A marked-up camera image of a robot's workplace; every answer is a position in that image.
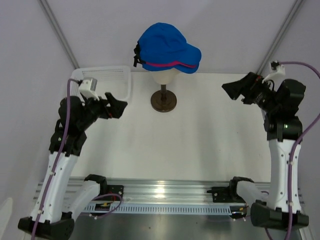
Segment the blue cap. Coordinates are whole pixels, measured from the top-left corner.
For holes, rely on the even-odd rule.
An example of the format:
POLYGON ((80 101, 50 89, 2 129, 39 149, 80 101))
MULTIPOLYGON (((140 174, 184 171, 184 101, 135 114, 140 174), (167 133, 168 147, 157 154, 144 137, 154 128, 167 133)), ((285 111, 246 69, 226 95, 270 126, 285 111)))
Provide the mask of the blue cap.
POLYGON ((185 74, 194 74, 198 70, 199 65, 197 64, 194 67, 176 65, 174 68, 177 69, 178 71, 182 72, 182 73, 185 73, 185 74))
POLYGON ((148 27, 138 39, 133 52, 133 67, 141 65, 149 72, 165 71, 175 67, 154 67, 147 65, 146 62, 168 64, 178 61, 200 66, 202 59, 199 48, 189 44, 175 26, 163 22, 148 27))

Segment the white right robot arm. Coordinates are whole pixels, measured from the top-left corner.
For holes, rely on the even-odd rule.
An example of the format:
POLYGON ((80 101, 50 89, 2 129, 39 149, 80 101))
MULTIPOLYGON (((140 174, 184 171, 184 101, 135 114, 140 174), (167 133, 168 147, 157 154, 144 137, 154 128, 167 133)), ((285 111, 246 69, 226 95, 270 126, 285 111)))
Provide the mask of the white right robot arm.
POLYGON ((232 100, 255 104, 264 112, 264 130, 270 151, 271 172, 268 195, 258 190, 254 181, 234 177, 229 182, 228 197, 233 202, 244 200, 250 207, 253 226, 291 231, 309 225, 302 213, 298 196, 298 160, 303 125, 297 116, 306 86, 295 79, 285 79, 277 90, 273 79, 249 72, 238 81, 224 83, 222 89, 232 100))

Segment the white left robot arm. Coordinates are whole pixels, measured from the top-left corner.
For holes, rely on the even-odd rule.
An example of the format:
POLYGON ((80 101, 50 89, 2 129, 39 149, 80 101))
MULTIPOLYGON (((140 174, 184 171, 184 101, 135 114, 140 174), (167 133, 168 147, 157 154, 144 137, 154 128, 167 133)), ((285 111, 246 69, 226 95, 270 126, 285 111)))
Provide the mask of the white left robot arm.
POLYGON ((71 173, 87 140, 86 130, 97 119, 119 119, 127 105, 110 92, 105 93, 105 98, 85 97, 81 100, 72 95, 61 100, 42 188, 31 214, 19 220, 19 230, 33 239, 68 240, 84 208, 93 199, 100 201, 107 197, 107 179, 90 174, 82 187, 65 202, 71 173))

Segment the white plastic mesh basket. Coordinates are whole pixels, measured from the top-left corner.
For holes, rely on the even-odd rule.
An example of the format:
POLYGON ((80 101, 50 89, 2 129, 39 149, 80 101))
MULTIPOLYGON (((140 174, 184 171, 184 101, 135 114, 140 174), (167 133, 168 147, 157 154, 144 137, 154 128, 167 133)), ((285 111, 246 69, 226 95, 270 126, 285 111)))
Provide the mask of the white plastic mesh basket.
POLYGON ((128 66, 101 66, 75 69, 71 78, 83 80, 92 77, 97 79, 95 92, 100 97, 111 93, 117 100, 128 102, 132 92, 131 69, 128 66))

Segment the brown round mannequin stand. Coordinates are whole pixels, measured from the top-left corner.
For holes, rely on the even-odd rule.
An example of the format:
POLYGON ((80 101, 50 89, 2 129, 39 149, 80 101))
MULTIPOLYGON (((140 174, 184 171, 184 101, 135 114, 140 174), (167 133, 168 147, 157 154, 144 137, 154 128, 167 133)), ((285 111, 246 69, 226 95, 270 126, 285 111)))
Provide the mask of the brown round mannequin stand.
POLYGON ((176 107, 177 97, 172 91, 167 90, 166 84, 161 84, 160 90, 152 94, 150 103, 157 112, 167 113, 176 107))

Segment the cream mannequin head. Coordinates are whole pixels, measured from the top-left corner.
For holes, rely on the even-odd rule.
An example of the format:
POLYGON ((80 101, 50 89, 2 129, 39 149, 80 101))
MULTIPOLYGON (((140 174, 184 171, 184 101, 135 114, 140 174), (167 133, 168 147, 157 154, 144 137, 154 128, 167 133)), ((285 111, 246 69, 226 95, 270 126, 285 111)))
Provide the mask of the cream mannequin head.
POLYGON ((153 80, 159 85, 167 85, 171 83, 179 72, 176 69, 152 71, 153 80))

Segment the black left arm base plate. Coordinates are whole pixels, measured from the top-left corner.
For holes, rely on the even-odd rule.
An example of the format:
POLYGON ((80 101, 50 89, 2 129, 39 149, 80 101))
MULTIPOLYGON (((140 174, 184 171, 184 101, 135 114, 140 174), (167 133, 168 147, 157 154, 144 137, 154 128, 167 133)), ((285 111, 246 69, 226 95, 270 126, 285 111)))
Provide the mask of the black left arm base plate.
MULTIPOLYGON (((124 196, 124 186, 123 185, 109 185, 107 188, 107 192, 105 192, 105 194, 118 194, 121 197, 124 196)), ((109 202, 116 202, 119 201, 120 198, 118 196, 115 195, 109 195, 109 196, 105 196, 101 198, 102 201, 109 201, 109 202)))

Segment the aluminium mounting rail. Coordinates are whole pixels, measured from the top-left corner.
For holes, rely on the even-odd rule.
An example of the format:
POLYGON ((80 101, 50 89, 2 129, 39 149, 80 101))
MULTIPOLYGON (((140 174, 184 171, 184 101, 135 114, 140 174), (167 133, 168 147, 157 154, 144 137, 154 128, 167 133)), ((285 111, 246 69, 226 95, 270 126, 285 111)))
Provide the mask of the aluminium mounting rail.
POLYGON ((108 178, 107 184, 123 186, 124 203, 212 205, 207 193, 212 187, 227 187, 227 181, 146 180, 108 178))

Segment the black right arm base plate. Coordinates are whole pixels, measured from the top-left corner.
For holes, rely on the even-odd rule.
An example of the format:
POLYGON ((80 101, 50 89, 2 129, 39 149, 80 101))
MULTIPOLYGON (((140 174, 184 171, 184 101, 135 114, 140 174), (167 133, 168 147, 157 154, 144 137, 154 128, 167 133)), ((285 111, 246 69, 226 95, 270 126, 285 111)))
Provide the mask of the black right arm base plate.
POLYGON ((212 196, 214 203, 245 203, 244 199, 230 186, 211 187, 206 193, 212 196))

